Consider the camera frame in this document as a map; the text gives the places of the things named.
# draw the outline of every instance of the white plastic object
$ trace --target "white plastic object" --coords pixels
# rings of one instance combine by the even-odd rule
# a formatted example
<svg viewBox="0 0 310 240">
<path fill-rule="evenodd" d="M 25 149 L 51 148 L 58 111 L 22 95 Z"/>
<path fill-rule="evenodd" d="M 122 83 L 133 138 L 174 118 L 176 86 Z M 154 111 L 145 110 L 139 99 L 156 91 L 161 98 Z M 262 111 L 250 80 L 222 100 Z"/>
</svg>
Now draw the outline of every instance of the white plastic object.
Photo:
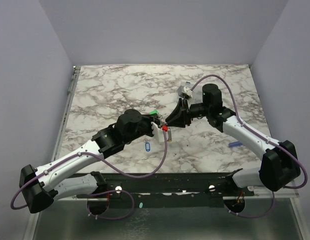
<svg viewBox="0 0 310 240">
<path fill-rule="evenodd" d="M 181 86 L 185 86 L 189 89 L 191 89 L 194 84 L 188 82 L 188 81 L 185 81 L 185 82 L 182 82 L 180 84 Z M 202 90 L 201 90 L 201 87 L 196 87 L 194 89 L 194 91 L 192 92 L 192 98 L 188 101 L 188 105 L 190 106 L 191 104 L 199 104 L 199 103 L 202 103 L 203 102 L 203 99 L 202 99 Z"/>
<path fill-rule="evenodd" d="M 158 127 L 158 125 L 156 123 L 154 123 L 153 121 L 151 122 L 152 125 L 152 130 L 153 130 L 153 135 L 154 138 L 159 142 L 159 143 L 163 143 L 165 142 L 164 139 L 164 134 L 163 134 L 163 130 L 161 128 Z"/>
<path fill-rule="evenodd" d="M 252 126 L 248 125 L 244 122 L 245 125 L 256 131 L 257 133 L 261 134 L 263 137 L 269 139 L 269 141 L 277 143 L 278 140 L 273 139 L 265 134 L 262 134 L 260 131 L 254 129 Z M 268 144 L 264 140 L 260 139 L 246 128 L 241 126 L 238 122 L 236 116 L 231 116 L 227 119 L 226 122 L 223 123 L 223 132 L 234 137 L 238 141 L 240 141 L 243 145 L 248 147 L 256 156 L 262 160 L 266 149 L 273 149 L 274 146 Z"/>
<path fill-rule="evenodd" d="M 215 188 L 214 185 L 210 185 L 210 186 L 208 187 L 208 189 L 209 189 L 210 192 L 214 192 L 214 191 L 216 190 L 216 188 Z"/>
<path fill-rule="evenodd" d="M 180 86 L 177 90 L 178 96 L 180 96 L 181 98 L 190 100 L 193 97 L 193 91 L 186 86 Z"/>
<path fill-rule="evenodd" d="M 233 180 L 237 187 L 245 188 L 247 186 L 263 187 L 264 184 L 259 178 L 259 167 L 243 169 L 233 175 Z"/>
<path fill-rule="evenodd" d="M 84 145 L 82 145 L 80 148 L 74 150 L 73 152 L 65 155 L 64 157 L 48 163 L 43 166 L 37 167 L 36 175 L 39 175 L 40 173 L 46 171 L 47 169 L 51 168 L 53 165 L 59 163 L 60 161 L 66 159 L 67 157 L 71 155 L 77 155 L 70 159 L 69 161 L 61 164 L 60 166 L 53 169 L 51 172 L 49 172 L 48 175 L 44 175 L 38 179 L 39 182 L 43 182 L 45 185 L 43 186 L 43 189 L 47 192 L 54 189 L 61 181 L 64 179 L 70 177 L 72 174 L 76 173 L 80 169 L 83 169 L 84 167 L 93 164 L 95 162 L 98 162 L 98 159 L 90 156 L 90 155 L 81 155 L 78 156 L 78 152 L 90 152 L 96 155 L 102 155 L 98 152 L 99 147 L 94 141 L 87 141 Z"/>
<path fill-rule="evenodd" d="M 54 188 L 58 191 L 54 200 L 56 201 L 78 194 L 92 194 L 97 187 L 96 179 L 91 174 L 82 177 L 68 178 L 60 182 Z"/>
<path fill-rule="evenodd" d="M 122 187 L 121 186 L 116 186 L 115 190 L 118 190 L 116 193 L 120 193 L 120 191 L 122 190 Z"/>
</svg>

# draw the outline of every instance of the lavender wall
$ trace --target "lavender wall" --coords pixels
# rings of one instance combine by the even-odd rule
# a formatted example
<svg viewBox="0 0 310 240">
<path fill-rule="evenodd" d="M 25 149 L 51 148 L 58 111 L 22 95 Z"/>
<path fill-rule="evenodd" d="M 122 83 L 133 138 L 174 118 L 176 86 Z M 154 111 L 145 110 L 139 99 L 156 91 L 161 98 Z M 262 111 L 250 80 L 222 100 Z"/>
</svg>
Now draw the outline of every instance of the lavender wall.
<svg viewBox="0 0 310 240">
<path fill-rule="evenodd" d="M 40 0 L 75 65 L 251 64 L 287 0 Z"/>
<path fill-rule="evenodd" d="M 52 156 L 72 71 L 37 0 L 0 0 L 0 240 L 23 237 L 29 211 L 10 200 L 20 169 Z"/>
<path fill-rule="evenodd" d="M 271 133 L 295 143 L 309 173 L 299 192 L 310 230 L 310 0 L 287 3 L 251 70 Z"/>
</svg>

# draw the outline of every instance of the marble tabletop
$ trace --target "marble tabletop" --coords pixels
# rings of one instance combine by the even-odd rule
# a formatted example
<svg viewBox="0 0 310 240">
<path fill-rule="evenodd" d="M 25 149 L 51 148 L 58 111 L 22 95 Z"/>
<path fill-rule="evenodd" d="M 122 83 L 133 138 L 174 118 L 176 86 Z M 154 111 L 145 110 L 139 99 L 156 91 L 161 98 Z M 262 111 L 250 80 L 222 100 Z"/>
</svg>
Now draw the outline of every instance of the marble tabletop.
<svg viewBox="0 0 310 240">
<path fill-rule="evenodd" d="M 81 67 L 59 157 L 91 139 L 98 130 L 115 123 L 127 109 L 142 114 L 158 110 L 165 119 L 177 104 L 181 83 L 194 84 L 207 74 L 223 77 L 232 89 L 240 116 L 250 125 L 269 135 L 267 123 L 247 65 L 95 65 Z M 227 88 L 216 78 L 226 107 L 233 109 Z M 246 147 L 229 148 L 234 138 L 220 133 L 206 118 L 195 119 L 187 128 L 172 127 L 173 142 L 159 173 L 231 172 L 238 168 L 260 166 L 260 160 Z M 124 150 L 107 158 L 127 173 L 149 173 L 163 156 L 164 145 L 150 137 L 151 151 L 145 151 L 145 137 L 126 145 Z M 114 172 L 102 162 L 80 171 Z"/>
</svg>

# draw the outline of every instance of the purple cable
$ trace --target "purple cable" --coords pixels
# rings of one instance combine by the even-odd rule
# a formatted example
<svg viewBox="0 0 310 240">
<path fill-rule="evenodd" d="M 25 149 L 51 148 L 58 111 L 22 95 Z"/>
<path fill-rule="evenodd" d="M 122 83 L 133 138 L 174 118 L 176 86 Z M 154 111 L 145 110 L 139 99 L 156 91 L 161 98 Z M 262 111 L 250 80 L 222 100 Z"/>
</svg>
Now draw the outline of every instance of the purple cable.
<svg viewBox="0 0 310 240">
<path fill-rule="evenodd" d="M 308 181 L 308 175 L 307 175 L 307 172 L 306 172 L 306 169 L 304 168 L 304 166 L 297 160 L 297 158 L 295 158 L 289 151 L 287 151 L 286 149 L 284 149 L 283 147 L 281 147 L 280 145 L 278 145 L 277 143 L 275 142 L 272 142 L 272 141 L 268 141 L 267 138 L 263 137 L 262 135 L 260 135 L 259 133 L 257 133 L 256 131 L 254 131 L 253 129 L 251 129 L 250 127 L 248 127 L 246 124 L 243 123 L 243 121 L 241 120 L 241 118 L 239 117 L 239 114 L 238 114 L 238 110 L 237 110 L 237 105 L 236 105 L 236 102 L 235 102 L 235 98 L 234 98 L 234 95 L 229 87 L 229 85 L 227 84 L 227 82 L 220 76 L 218 75 L 215 75 L 215 74 L 209 74 L 209 75 L 206 75 L 206 76 L 203 76 L 200 80 L 198 80 L 198 82 L 195 83 L 195 85 L 191 88 L 191 90 L 193 91 L 195 89 L 195 87 L 201 82 L 203 81 L 204 79 L 206 78 L 209 78 L 209 77 L 215 77 L 215 78 L 218 78 L 219 80 L 221 80 L 227 87 L 228 91 L 229 91 L 229 94 L 230 94 L 230 97 L 231 97 L 231 100 L 233 102 L 233 105 L 234 105 L 234 109 L 235 109 L 235 113 L 236 113 L 236 118 L 237 120 L 239 121 L 239 123 L 244 127 L 246 128 L 248 131 L 250 131 L 252 134 L 256 135 L 257 137 L 259 137 L 260 139 L 266 141 L 266 142 L 269 142 L 269 144 L 273 145 L 274 147 L 280 149 L 281 151 L 283 151 L 284 153 L 286 153 L 291 159 L 293 159 L 293 161 L 298 164 L 298 166 L 301 168 L 302 172 L 304 173 L 304 181 L 301 185 L 299 186 L 284 186 L 284 188 L 286 189 L 299 189 L 299 188 L 302 188 L 303 186 L 306 185 L 307 181 Z"/>
<path fill-rule="evenodd" d="M 271 194 L 272 194 L 272 200 L 271 200 L 271 206 L 270 206 L 270 208 L 266 211 L 266 212 L 264 212 L 263 214 L 261 214 L 261 215 L 257 215 L 257 216 L 247 216 L 247 215 L 242 215 L 242 214 L 237 214 L 237 213 L 235 213 L 235 212 L 233 212 L 233 211 L 231 211 L 231 210 L 229 210 L 229 208 L 226 206 L 226 205 L 224 205 L 225 206 L 225 208 L 226 209 L 228 209 L 228 212 L 230 213 L 230 214 L 233 214 L 233 215 L 235 215 L 235 216 L 238 216 L 238 217 L 241 217 L 241 218 L 245 218 L 245 219 L 258 219 L 258 218 L 262 218 L 263 216 L 266 216 L 267 214 L 269 214 L 273 209 L 274 209 L 274 207 L 275 207 L 275 194 L 274 194 L 274 192 L 272 191 L 271 192 Z"/>
<path fill-rule="evenodd" d="M 163 131 L 163 134 L 164 134 L 164 144 L 165 144 L 165 150 L 164 150 L 164 156 L 159 164 L 159 166 L 153 170 L 151 173 L 148 173 L 148 174 L 145 174 L 145 175 L 142 175 L 142 176 L 134 176 L 134 175 L 130 175 L 130 174 L 127 174 L 121 170 L 119 170 L 118 168 L 116 168 L 115 166 L 113 166 L 111 163 L 107 162 L 106 160 L 104 160 L 103 157 L 100 157 L 96 154 L 93 154 L 91 152 L 87 152 L 87 151 L 84 151 L 84 152 L 81 152 L 82 155 L 90 155 L 90 156 L 93 156 L 97 159 L 99 159 L 100 161 L 104 162 L 105 164 L 107 164 L 109 167 L 111 167 L 113 170 L 119 172 L 120 174 L 124 175 L 124 176 L 127 176 L 127 177 L 130 177 L 130 178 L 134 178 L 134 179 L 143 179 L 143 178 L 147 178 L 147 177 L 150 177 L 151 175 L 153 175 L 154 173 L 156 173 L 160 168 L 161 166 L 164 164 L 165 162 L 165 159 L 166 159 L 166 156 L 167 156 L 167 150 L 168 150 L 168 144 L 167 144 L 167 136 L 166 136 L 166 132 Z M 70 159 L 73 159 L 74 157 L 77 157 L 78 156 L 78 153 L 74 154 L 74 155 L 71 155 L 67 158 L 65 158 L 64 160 L 60 161 L 59 163 L 51 166 L 50 168 L 47 169 L 47 172 L 51 172 L 53 169 L 55 169 L 56 167 L 60 166 L 61 164 L 64 164 L 65 162 L 69 161 Z M 15 200 L 16 198 L 18 197 L 18 195 L 27 187 L 29 186 L 31 183 L 33 183 L 34 181 L 36 181 L 37 179 L 41 178 L 45 173 L 42 172 L 41 174 L 39 174 L 38 176 L 34 177 L 33 179 L 31 179 L 30 181 L 26 182 L 21 188 L 18 189 L 18 191 L 16 192 L 16 194 L 13 196 L 11 202 L 10 202 L 10 207 L 11 209 L 13 210 L 19 210 L 19 209 L 23 209 L 25 207 L 27 207 L 27 204 L 25 205 L 22 205 L 22 206 L 15 206 Z"/>
<path fill-rule="evenodd" d="M 126 177 L 133 178 L 133 179 L 144 179 L 144 178 L 150 177 L 151 175 L 153 175 L 154 173 L 156 173 L 156 172 L 161 168 L 161 166 L 164 164 L 165 159 L 166 159 L 166 156 L 167 156 L 167 149 L 168 149 L 166 132 L 164 132 L 164 142 L 165 142 L 164 156 L 163 156 L 163 159 L 161 160 L 160 164 L 159 164 L 158 167 L 157 167 L 155 170 L 153 170 L 151 173 L 148 173 L 148 174 L 145 174 L 145 175 L 142 175 L 142 176 L 134 176 L 134 175 L 125 173 L 125 172 L 119 170 L 118 168 L 116 168 L 115 166 L 113 166 L 112 164 L 110 164 L 109 162 L 107 162 L 106 160 L 104 160 L 103 157 L 100 157 L 100 156 L 98 156 L 98 155 L 96 155 L 96 154 L 93 154 L 93 153 L 91 153 L 91 152 L 82 152 L 82 154 L 90 155 L 90 156 L 93 156 L 94 158 L 99 159 L 100 161 L 104 162 L 104 163 L 107 164 L 109 167 L 111 167 L 113 170 L 119 172 L 120 174 L 122 174 L 122 175 L 124 175 L 124 176 L 126 176 Z"/>
<path fill-rule="evenodd" d="M 121 220 L 121 219 L 125 219 L 126 217 L 129 217 L 134 212 L 134 209 L 135 209 L 134 198 L 133 198 L 133 196 L 129 192 L 127 192 L 125 190 L 110 190 L 110 191 L 105 191 L 105 192 L 101 192 L 101 193 L 89 194 L 88 196 L 95 197 L 95 196 L 104 195 L 104 194 L 110 194 L 110 193 L 115 193 L 115 192 L 122 192 L 122 193 L 127 194 L 130 197 L 131 202 L 132 202 L 132 206 L 131 206 L 130 211 L 127 214 L 125 214 L 123 216 L 119 216 L 119 217 L 107 217 L 107 216 L 93 215 L 91 213 L 91 211 L 90 211 L 90 206 L 88 205 L 88 212 L 89 212 L 88 216 L 92 215 L 92 216 L 94 216 L 96 218 L 106 219 L 106 220 Z"/>
</svg>

